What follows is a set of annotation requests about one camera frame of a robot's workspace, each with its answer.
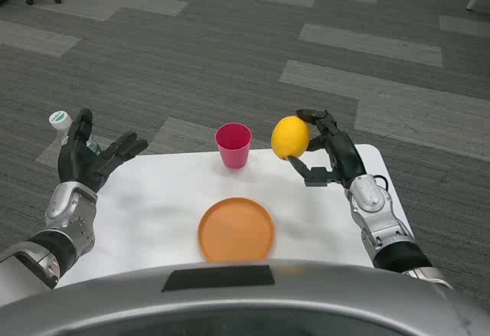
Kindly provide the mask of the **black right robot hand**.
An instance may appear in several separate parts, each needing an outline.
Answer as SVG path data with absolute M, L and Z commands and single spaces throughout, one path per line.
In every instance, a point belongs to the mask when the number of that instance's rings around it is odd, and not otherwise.
M 289 156 L 289 163 L 303 177 L 307 187 L 326 187 L 336 183 L 349 189 L 355 178 L 367 173 L 354 143 L 347 133 L 337 127 L 334 116 L 328 110 L 299 109 L 296 115 L 319 131 L 319 135 L 309 141 L 306 151 L 324 149 L 332 167 L 331 171 L 325 167 L 308 168 L 299 158 Z

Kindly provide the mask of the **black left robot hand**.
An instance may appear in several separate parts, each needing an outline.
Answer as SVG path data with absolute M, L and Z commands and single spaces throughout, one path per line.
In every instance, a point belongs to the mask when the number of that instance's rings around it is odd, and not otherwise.
M 75 181 L 98 192 L 120 165 L 145 151 L 149 143 L 135 132 L 127 132 L 97 154 L 87 147 L 92 127 L 92 112 L 81 109 L 60 150 L 57 170 L 62 183 Z

